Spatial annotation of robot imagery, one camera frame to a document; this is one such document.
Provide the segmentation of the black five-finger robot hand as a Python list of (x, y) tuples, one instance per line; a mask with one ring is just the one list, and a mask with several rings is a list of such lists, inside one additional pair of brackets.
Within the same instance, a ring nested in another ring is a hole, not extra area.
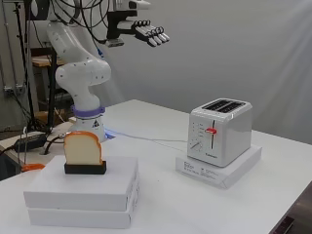
[(163, 26), (154, 26), (150, 19), (132, 19), (136, 16), (137, 11), (133, 10), (109, 12), (104, 44), (107, 47), (123, 46), (124, 41), (121, 35), (132, 35), (153, 48), (170, 41)]

